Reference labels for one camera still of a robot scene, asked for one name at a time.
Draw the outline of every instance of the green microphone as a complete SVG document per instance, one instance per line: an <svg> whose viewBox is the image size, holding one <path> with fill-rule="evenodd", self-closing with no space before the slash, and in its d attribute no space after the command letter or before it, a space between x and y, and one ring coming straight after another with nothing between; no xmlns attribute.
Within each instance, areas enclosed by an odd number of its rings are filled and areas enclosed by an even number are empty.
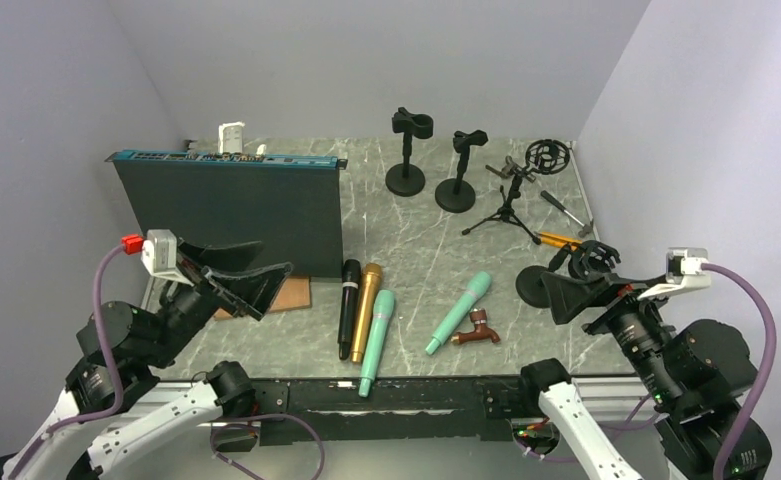
<svg viewBox="0 0 781 480"><path fill-rule="evenodd" d="M431 341L428 343L428 346L425 347L425 353L434 355L434 352L440 348L440 345L446 343L446 340L448 340L449 336L457 330L458 325L461 324L461 321L466 314L469 313L472 306L475 305L475 302L487 293L491 281L490 274L487 272L478 272L472 277L470 283L467 284L466 291L461 295L460 300L458 300L458 302L455 303L455 306L449 310L449 313L446 314L446 317L440 322L437 330L431 335Z"/></svg>
<svg viewBox="0 0 781 480"><path fill-rule="evenodd" d="M393 308L396 306L396 296L390 290L381 290L375 297L375 305L372 307L372 327L369 330L369 340L366 342L364 363L361 366L361 384L358 395L366 398L369 389L375 381L375 373L378 371L378 363L381 361L381 350L384 348L384 336L387 335L387 325L393 316Z"/></svg>

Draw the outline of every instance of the marble tabletop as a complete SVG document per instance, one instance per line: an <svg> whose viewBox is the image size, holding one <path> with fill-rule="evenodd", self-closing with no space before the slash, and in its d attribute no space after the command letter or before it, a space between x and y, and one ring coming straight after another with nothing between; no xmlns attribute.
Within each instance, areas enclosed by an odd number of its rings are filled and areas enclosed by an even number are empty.
<svg viewBox="0 0 781 480"><path fill-rule="evenodd" d="M382 288L396 294L378 376L516 374L528 363L559 358L574 374L630 373L633 370L610 335L591 337L581 325L599 309L584 312L570 325L555 326L548 310L523 303L514 280L528 265L547 264L556 249L535 245L515 226L490 222L462 236L461 230L491 215L502 204L502 180L484 166L504 165L505 155L523 158L531 140L495 138L473 147L465 179L476 191L475 206L462 214L447 213L434 200L440 181L455 175L458 155L451 138L414 140L412 163L426 176L425 189L409 198L396 197L384 185L385 172L401 161L401 136L388 138L270 139L245 142L245 152L267 145L268 153L336 155L349 160L340 174L343 243L346 258L373 262L384 269ZM552 176L525 182L514 201L518 217L533 231L575 236L579 227L540 198L541 190L559 198L579 218L588 213L577 171L570 166ZM489 325L501 343L447 343L428 356L432 332L478 271L493 283L477 306L487 310ZM153 303L160 284L152 282ZM165 379L188 379L222 360L239 361L255 378L357 377L360 366L337 358L340 284L312 282L312 307L269 314L262 321L211 321L178 356L158 372ZM156 310L153 304L146 308ZM464 320L459 331L471 330Z"/></svg>

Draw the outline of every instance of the mini tripod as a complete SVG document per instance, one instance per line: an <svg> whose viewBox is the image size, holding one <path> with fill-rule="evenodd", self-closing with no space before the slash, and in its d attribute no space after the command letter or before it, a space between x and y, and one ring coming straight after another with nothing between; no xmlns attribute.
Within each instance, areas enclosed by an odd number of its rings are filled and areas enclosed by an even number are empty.
<svg viewBox="0 0 781 480"><path fill-rule="evenodd" d="M540 237L537 236L534 232L528 229L528 227L525 226L522 221L517 218L517 214L514 211L514 207L511 205L514 200L520 198L522 195L520 193L520 186L522 186L523 179L525 179L525 175L523 172L519 169L513 170L511 173L514 174L514 179L511 180L511 188L508 189L508 194L505 195L505 186L499 185L499 193L502 194L502 206L499 207L496 210L496 213L493 215L490 215L489 217L485 218L484 220L476 223L475 225L465 228L461 235L468 235L471 231L475 230L476 228L480 227L481 225L484 225L487 222L502 222L507 223L509 225L514 225L517 227L522 228L525 230L526 233L531 237L531 240L536 243L537 245L541 244Z"/></svg>

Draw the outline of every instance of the cardboard piece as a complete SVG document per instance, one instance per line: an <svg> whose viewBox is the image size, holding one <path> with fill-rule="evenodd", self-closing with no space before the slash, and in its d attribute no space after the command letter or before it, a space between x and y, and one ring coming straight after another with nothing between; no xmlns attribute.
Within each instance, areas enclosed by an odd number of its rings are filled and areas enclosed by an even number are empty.
<svg viewBox="0 0 781 480"><path fill-rule="evenodd" d="M310 277L289 277L284 281L278 296L272 303L268 313L286 312L300 308L310 308ZM216 320L232 318L225 310L217 310L213 314Z"/></svg>

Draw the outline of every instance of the black microphone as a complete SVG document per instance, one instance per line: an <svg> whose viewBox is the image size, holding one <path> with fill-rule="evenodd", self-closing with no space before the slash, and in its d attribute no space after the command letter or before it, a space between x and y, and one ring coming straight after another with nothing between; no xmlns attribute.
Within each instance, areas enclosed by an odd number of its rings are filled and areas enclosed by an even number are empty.
<svg viewBox="0 0 781 480"><path fill-rule="evenodd" d="M340 328L337 343L340 345L340 360L347 360L352 352L355 336L355 316L358 310L358 287L361 280L361 264L349 259L343 263L343 299L340 305Z"/></svg>

